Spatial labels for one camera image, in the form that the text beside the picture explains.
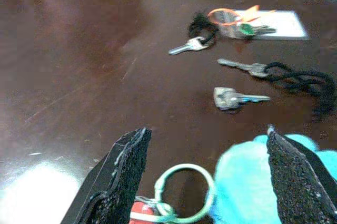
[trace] silver key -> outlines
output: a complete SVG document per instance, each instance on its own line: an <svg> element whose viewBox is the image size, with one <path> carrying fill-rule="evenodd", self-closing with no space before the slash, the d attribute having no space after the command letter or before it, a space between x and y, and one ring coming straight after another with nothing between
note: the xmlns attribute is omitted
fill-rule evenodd
<svg viewBox="0 0 337 224"><path fill-rule="evenodd" d="M268 73L264 72L265 67L267 66L265 64L253 63L251 65L248 65L248 64L233 62L233 61L229 61L229 60L225 60L225 59L219 59L217 62L221 65L226 65L226 66L229 66L229 67L237 67L237 68L242 69L244 71L248 71L252 76L255 76L255 77L265 78L265 77L269 76Z"/></svg>
<svg viewBox="0 0 337 224"><path fill-rule="evenodd" d="M216 107L220 110L237 109L240 104L248 101L256 103L270 100L268 96L244 95L236 93L235 89L223 87L214 88L213 97Z"/></svg>
<svg viewBox="0 0 337 224"><path fill-rule="evenodd" d="M169 55L180 54L185 51L199 51L205 48L208 48L207 45L201 44L200 41L205 40L204 37L195 37L187 41L187 43L183 46L176 47L174 49L169 50Z"/></svg>

